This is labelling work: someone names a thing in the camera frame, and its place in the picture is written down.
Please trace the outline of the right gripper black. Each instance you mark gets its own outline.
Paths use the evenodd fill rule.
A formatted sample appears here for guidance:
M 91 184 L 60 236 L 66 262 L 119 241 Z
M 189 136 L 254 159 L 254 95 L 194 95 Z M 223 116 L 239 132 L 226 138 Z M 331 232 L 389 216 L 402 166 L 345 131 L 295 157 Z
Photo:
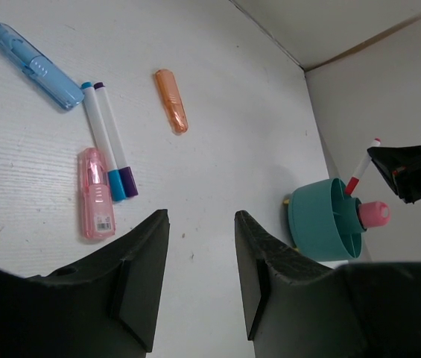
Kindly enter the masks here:
M 391 190 L 406 204 L 421 199 L 421 145 L 372 147 L 370 159 Z

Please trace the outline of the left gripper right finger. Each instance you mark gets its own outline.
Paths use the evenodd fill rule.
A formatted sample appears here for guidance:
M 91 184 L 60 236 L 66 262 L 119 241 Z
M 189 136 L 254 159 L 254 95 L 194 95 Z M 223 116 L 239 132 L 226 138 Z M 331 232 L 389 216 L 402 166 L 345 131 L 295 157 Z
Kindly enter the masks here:
M 421 263 L 328 268 L 243 210 L 235 247 L 257 357 L 421 357 Z

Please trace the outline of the pink glue stick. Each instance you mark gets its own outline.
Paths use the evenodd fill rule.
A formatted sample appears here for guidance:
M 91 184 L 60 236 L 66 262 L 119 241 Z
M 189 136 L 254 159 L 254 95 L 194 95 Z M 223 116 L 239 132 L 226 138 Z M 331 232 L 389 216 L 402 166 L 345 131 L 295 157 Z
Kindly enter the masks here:
M 382 227 L 390 221 L 389 206 L 381 201 L 360 204 L 357 212 L 358 218 L 365 229 Z

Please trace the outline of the orange correction tape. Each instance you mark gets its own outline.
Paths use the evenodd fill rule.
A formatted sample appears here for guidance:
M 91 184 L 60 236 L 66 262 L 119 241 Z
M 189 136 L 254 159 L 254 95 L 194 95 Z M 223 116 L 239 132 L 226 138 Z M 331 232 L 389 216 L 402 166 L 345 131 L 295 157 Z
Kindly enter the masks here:
M 184 134 L 189 124 L 174 73 L 168 69 L 159 69 L 154 79 L 173 132 Z

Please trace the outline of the red capped marker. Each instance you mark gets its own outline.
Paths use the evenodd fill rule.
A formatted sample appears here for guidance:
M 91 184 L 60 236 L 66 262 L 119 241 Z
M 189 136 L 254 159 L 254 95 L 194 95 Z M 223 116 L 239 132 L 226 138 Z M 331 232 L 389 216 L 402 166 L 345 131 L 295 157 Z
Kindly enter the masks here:
M 355 188 L 360 183 L 365 171 L 367 170 L 367 168 L 369 167 L 369 165 L 371 163 L 370 155 L 367 153 L 368 149 L 372 148 L 372 147 L 379 147 L 380 145 L 381 145 L 381 140 L 379 138 L 375 138 L 371 142 L 369 147 L 366 149 L 366 151 L 364 152 L 363 157 L 361 158 L 361 160 L 360 160 L 359 164 L 357 165 L 355 171 L 352 173 L 352 176 L 349 179 L 349 181 L 346 185 L 346 188 L 344 190 L 344 192 L 347 195 L 353 194 L 353 192 L 355 191 Z

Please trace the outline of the blue capped marker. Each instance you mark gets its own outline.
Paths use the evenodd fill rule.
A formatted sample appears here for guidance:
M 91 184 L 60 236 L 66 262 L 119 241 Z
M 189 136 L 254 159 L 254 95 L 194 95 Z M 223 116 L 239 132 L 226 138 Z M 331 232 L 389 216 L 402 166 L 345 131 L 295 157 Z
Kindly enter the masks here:
M 114 202 L 120 202 L 127 198 L 124 186 L 121 181 L 118 167 L 114 158 L 110 139 L 107 135 L 107 129 L 104 123 L 104 117 L 98 103 L 95 88 L 89 81 L 82 83 L 81 90 L 84 94 L 84 107 L 86 115 L 92 130 L 96 148 L 103 154 L 107 175 L 109 178 L 110 191 Z

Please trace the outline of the purple capped marker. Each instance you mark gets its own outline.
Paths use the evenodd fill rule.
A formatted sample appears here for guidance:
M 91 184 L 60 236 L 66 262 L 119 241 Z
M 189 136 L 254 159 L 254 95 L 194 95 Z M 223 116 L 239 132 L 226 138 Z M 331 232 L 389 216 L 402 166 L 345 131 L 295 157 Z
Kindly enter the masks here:
M 138 189 L 131 167 L 127 162 L 126 154 L 124 153 L 121 135 L 116 124 L 107 88 L 103 82 L 96 82 L 94 83 L 94 89 L 101 108 L 104 124 L 107 129 L 107 136 L 110 140 L 110 145 L 113 150 L 113 156 L 124 187 L 125 195 L 127 198 L 136 197 L 139 194 Z

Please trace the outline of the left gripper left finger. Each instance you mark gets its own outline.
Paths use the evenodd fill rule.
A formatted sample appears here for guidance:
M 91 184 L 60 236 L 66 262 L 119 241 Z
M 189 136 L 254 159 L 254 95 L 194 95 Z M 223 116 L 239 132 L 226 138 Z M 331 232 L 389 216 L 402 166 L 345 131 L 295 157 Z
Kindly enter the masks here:
M 153 349 L 170 223 L 157 210 L 48 276 L 0 270 L 0 357 L 145 357 Z

